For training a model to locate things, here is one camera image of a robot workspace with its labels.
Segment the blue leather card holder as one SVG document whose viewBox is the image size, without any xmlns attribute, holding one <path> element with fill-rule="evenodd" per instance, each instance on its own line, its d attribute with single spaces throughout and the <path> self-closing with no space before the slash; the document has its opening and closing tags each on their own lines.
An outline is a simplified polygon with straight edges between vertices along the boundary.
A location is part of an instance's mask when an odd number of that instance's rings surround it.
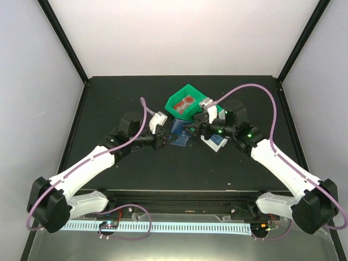
<svg viewBox="0 0 348 261">
<path fill-rule="evenodd" d="M 177 139 L 173 141 L 171 144 L 176 146 L 186 146 L 187 141 L 191 137 L 191 135 L 184 130 L 185 125 L 191 124 L 190 121 L 174 119 L 172 124 L 171 133 L 177 136 Z"/>
</svg>

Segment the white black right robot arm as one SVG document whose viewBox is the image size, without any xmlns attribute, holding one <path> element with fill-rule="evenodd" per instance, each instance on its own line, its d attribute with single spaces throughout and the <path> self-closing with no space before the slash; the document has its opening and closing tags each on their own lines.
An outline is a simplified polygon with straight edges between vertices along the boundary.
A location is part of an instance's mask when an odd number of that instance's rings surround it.
<svg viewBox="0 0 348 261">
<path fill-rule="evenodd" d="M 226 102 L 223 112 L 223 119 L 218 117 L 217 109 L 196 114 L 194 122 L 185 125 L 184 130 L 195 138 L 208 140 L 219 135 L 231 140 L 238 150 L 268 169 L 292 194 L 290 197 L 270 192 L 259 195 L 247 205 L 251 218 L 275 214 L 292 219 L 304 232 L 314 234 L 338 214 L 338 189 L 332 180 L 322 181 L 310 174 L 263 137 L 259 128 L 250 125 L 241 101 Z"/>
</svg>

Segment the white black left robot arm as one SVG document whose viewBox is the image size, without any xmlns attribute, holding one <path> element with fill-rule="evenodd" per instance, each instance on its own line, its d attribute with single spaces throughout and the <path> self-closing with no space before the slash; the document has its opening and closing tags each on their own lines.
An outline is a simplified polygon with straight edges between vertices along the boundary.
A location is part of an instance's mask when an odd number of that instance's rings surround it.
<svg viewBox="0 0 348 261">
<path fill-rule="evenodd" d="M 39 177 L 29 195 L 27 212 L 42 228 L 55 233 L 74 218 L 90 213 L 105 217 L 116 213 L 117 204 L 106 190 L 77 195 L 86 183 L 128 156 L 132 149 L 149 146 L 155 151 L 177 139 L 163 125 L 167 116 L 154 113 L 149 123 L 128 111 L 115 128 L 92 152 L 70 168 L 49 179 Z"/>
</svg>

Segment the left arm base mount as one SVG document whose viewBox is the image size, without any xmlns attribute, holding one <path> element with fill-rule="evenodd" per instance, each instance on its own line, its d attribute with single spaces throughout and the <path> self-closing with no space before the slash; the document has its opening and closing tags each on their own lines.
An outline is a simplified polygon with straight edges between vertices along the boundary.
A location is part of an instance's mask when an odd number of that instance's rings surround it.
<svg viewBox="0 0 348 261">
<path fill-rule="evenodd" d="M 107 218 L 107 219 L 121 220 L 122 218 L 125 218 L 125 219 L 130 218 L 135 211 L 134 207 L 128 206 L 118 210 L 113 210 L 122 205 L 123 205 L 122 201 L 110 200 L 107 203 L 106 207 L 102 210 L 102 212 L 108 212 L 108 213 L 101 214 L 100 212 L 92 212 L 91 214 L 95 215 L 98 218 Z"/>
</svg>

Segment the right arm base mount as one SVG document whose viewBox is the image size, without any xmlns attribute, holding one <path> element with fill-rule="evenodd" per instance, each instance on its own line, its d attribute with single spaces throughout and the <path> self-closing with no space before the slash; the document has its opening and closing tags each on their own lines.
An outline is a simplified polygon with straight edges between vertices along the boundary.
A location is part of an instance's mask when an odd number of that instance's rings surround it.
<svg viewBox="0 0 348 261">
<path fill-rule="evenodd" d="M 268 221 L 272 220 L 270 214 L 262 213 L 255 203 L 249 201 L 235 201 L 229 205 L 229 213 L 233 220 L 243 221 Z"/>
</svg>

